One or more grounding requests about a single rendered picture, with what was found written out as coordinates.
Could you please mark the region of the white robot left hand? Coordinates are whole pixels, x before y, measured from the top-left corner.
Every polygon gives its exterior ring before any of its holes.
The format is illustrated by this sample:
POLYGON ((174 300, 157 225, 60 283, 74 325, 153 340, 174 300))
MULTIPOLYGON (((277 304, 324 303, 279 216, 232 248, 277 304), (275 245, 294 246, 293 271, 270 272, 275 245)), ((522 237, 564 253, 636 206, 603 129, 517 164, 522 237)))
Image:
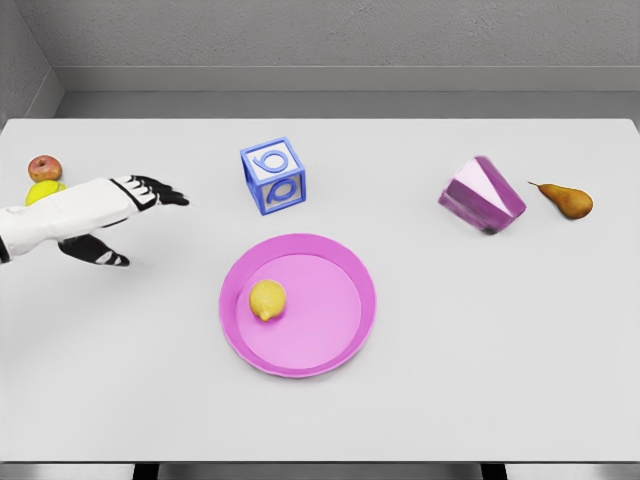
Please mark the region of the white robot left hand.
POLYGON ((159 205, 187 206, 183 193, 143 175, 99 178, 37 203, 52 208, 51 234, 59 250, 74 259, 127 267, 130 260, 93 235, 159 205))

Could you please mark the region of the yellow lemon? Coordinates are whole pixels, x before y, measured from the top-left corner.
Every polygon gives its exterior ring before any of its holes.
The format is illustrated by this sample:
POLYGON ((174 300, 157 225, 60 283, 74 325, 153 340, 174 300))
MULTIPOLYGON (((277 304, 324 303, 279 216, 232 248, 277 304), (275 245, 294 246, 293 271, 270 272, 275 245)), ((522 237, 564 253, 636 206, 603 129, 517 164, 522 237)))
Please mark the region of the yellow lemon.
POLYGON ((278 317, 284 311, 286 302, 284 287, 270 279, 257 282, 249 293, 249 307, 263 322, 278 317))

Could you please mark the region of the pink round plate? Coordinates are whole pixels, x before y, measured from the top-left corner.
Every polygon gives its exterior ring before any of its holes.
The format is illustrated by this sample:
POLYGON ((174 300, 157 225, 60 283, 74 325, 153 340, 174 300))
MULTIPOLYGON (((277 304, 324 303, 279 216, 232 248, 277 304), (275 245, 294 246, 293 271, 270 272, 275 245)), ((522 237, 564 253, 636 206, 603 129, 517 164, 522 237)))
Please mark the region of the pink round plate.
POLYGON ((219 317, 235 352, 268 374, 305 378, 329 372, 366 342, 376 316, 376 290, 364 263, 335 240, 285 234, 244 253, 221 287, 219 317), (284 311, 260 320, 249 293, 261 280, 285 290, 284 311))

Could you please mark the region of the yellow-green round fruit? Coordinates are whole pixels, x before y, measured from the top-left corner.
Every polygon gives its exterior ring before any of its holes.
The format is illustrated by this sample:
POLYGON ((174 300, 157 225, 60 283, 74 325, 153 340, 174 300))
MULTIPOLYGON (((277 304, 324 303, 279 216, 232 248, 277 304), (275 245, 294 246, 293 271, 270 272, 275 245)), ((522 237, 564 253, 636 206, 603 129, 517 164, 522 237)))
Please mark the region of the yellow-green round fruit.
POLYGON ((29 189, 25 198, 25 205, 33 205, 39 200, 55 193, 61 192, 65 189, 66 185, 56 180, 43 180, 37 182, 29 189))

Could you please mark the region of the red apple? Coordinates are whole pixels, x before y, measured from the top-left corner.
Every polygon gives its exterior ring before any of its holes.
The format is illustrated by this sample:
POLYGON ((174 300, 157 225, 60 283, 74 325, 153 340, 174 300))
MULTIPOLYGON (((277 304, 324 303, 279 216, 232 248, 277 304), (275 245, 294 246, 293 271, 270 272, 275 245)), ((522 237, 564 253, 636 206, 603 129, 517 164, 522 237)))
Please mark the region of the red apple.
POLYGON ((50 155, 39 155, 33 158, 28 164, 27 171, 33 182, 58 181, 63 173, 60 161, 50 155))

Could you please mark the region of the blue letter cube block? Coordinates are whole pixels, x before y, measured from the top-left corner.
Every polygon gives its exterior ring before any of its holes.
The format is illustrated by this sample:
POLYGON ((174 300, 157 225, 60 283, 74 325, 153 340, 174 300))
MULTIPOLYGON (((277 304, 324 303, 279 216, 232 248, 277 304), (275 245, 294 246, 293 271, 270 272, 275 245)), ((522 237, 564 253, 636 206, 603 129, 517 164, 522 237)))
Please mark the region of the blue letter cube block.
POLYGON ((240 151, 247 187, 265 216, 306 200, 306 170, 286 137, 240 151))

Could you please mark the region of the purple angular block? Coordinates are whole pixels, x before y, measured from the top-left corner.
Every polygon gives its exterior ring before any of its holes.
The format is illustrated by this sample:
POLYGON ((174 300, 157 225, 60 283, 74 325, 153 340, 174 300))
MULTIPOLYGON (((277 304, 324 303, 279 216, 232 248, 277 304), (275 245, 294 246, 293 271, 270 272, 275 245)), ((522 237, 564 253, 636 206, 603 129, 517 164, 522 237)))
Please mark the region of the purple angular block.
POLYGON ((461 167, 441 192, 438 203, 488 234, 503 231, 527 208, 486 156, 476 156, 461 167))

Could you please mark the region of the brown pear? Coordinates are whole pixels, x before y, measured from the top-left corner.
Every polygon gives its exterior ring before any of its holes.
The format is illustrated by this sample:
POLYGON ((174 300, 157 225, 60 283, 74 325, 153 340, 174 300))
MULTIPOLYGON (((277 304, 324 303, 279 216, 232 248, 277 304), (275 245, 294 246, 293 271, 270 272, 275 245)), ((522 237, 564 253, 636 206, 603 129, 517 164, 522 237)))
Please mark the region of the brown pear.
POLYGON ((537 184, 529 181, 529 184, 535 186, 569 220, 582 219, 593 210, 593 199, 583 190, 549 183, 537 184))

